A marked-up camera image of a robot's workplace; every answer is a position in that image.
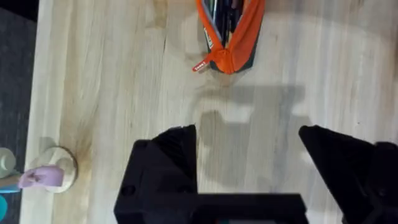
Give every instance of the zipper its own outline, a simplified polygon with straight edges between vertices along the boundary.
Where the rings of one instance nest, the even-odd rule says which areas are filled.
[[[214,50],[208,53],[201,62],[197,63],[192,71],[197,72],[203,69],[206,65],[210,63],[210,61],[214,61],[215,63],[224,63],[226,65],[223,68],[223,72],[227,74],[232,74],[234,72],[233,64],[232,64],[232,55],[228,49]]]

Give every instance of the light wood surface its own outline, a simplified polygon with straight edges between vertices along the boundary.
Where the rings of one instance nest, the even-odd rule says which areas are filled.
[[[194,0],[41,0],[26,164],[60,145],[79,174],[24,190],[21,223],[116,223],[134,141],[192,123],[201,192],[300,192],[311,223],[340,223],[297,132],[398,143],[397,39],[396,0],[267,0],[252,69],[192,73]]]

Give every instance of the black plastic part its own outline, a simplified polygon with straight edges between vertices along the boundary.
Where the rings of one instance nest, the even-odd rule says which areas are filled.
[[[343,223],[398,223],[398,148],[319,126],[299,135],[344,214]]]
[[[119,224],[308,223],[299,194],[198,194],[194,125],[134,144],[114,213]]]

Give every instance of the orange pencil case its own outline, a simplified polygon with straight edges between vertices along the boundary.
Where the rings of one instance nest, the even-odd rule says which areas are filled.
[[[243,12],[226,47],[221,43],[220,31],[205,0],[196,0],[196,2],[199,18],[205,30],[208,55],[192,70],[197,72],[209,63],[213,69],[227,74],[250,68],[256,52],[265,0],[244,0]]]

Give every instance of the gray floor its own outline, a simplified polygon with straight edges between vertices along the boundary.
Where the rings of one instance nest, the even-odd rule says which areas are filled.
[[[0,147],[11,149],[22,171],[29,119],[36,23],[0,9]],[[21,194],[4,195],[1,223],[18,223]]]

